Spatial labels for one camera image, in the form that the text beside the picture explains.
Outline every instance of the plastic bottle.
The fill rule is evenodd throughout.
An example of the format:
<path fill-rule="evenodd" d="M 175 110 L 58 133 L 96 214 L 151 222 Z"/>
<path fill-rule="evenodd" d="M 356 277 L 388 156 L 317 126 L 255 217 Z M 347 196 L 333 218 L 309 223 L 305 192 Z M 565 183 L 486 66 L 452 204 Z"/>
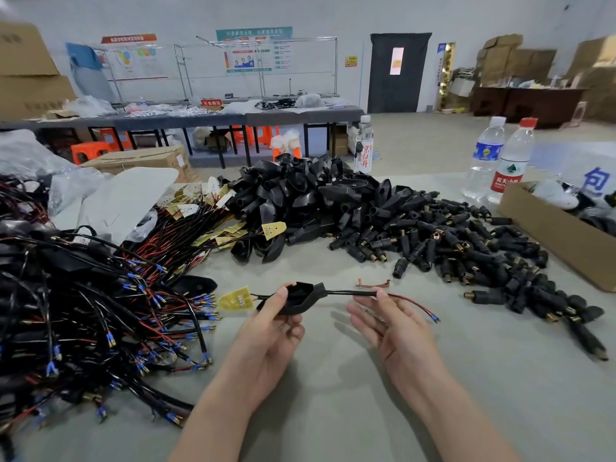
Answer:
<path fill-rule="evenodd" d="M 354 171 L 369 175 L 372 171 L 372 152 L 374 150 L 374 133 L 370 127 L 370 115 L 362 115 L 355 142 Z"/>
<path fill-rule="evenodd" d="M 505 121 L 504 116 L 493 116 L 490 126 L 477 139 L 471 169 L 462 188 L 462 194 L 467 198 L 483 198 L 488 192 L 504 144 Z"/>
<path fill-rule="evenodd" d="M 536 125 L 537 118 L 522 118 L 520 128 L 504 145 L 488 193 L 488 201 L 493 204 L 500 202 L 509 183 L 519 182 L 522 179 L 535 146 L 533 130 Z"/>

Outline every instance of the bottle label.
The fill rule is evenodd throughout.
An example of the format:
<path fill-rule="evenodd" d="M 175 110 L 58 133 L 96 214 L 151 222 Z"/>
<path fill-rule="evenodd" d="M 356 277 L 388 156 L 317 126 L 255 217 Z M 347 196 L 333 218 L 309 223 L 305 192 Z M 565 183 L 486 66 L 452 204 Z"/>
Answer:
<path fill-rule="evenodd" d="M 478 142 L 477 146 L 475 146 L 473 158 L 484 161 L 498 160 L 502 148 L 502 144 L 483 144 Z"/>
<path fill-rule="evenodd" d="M 372 151 L 374 139 L 362 140 L 362 151 L 355 154 L 355 164 L 353 171 L 369 175 L 372 171 Z"/>
<path fill-rule="evenodd" d="M 514 161 L 507 159 L 500 159 L 498 162 L 498 168 L 494 174 L 492 185 L 490 189 L 497 193 L 503 193 L 505 187 L 511 182 L 519 182 L 524 175 L 528 161 Z"/>

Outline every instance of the poster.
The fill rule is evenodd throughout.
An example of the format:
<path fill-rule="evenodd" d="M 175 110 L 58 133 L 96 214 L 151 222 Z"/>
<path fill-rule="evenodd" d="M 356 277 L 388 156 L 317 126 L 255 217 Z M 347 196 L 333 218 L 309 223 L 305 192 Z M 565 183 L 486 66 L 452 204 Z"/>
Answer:
<path fill-rule="evenodd" d="M 118 81 L 166 78 L 159 48 L 151 45 L 157 40 L 156 34 L 105 36 L 100 41 L 104 50 L 96 53 L 103 68 L 110 70 Z"/>
<path fill-rule="evenodd" d="M 355 66 L 357 66 L 356 56 L 345 56 L 344 57 L 344 68 L 354 68 Z"/>
<path fill-rule="evenodd" d="M 293 37 L 293 28 L 244 28 L 216 31 L 219 42 L 236 42 L 235 46 L 224 48 L 227 75 L 235 73 L 276 74 L 291 68 L 293 51 L 291 42 L 284 39 Z M 261 64 L 258 64 L 256 42 L 261 42 Z"/>

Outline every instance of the door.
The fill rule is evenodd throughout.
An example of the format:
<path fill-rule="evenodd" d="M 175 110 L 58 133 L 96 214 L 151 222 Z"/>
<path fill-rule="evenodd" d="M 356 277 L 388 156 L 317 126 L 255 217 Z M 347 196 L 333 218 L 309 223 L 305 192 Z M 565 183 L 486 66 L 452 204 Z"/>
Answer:
<path fill-rule="evenodd" d="M 424 34 L 372 34 L 368 113 L 416 112 L 426 62 Z"/>

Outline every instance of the copper terminal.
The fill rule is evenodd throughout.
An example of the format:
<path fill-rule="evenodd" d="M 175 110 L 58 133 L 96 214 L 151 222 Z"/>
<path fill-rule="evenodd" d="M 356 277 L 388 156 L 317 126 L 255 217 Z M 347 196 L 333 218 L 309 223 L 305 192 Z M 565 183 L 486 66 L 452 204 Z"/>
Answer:
<path fill-rule="evenodd" d="M 379 285 L 366 285 L 362 283 L 362 279 L 357 279 L 357 285 L 355 287 L 362 287 L 362 288 L 374 288 L 374 287 L 379 287 L 379 288 L 389 288 L 389 286 L 391 285 L 391 280 L 387 279 L 387 282 L 383 282 Z"/>

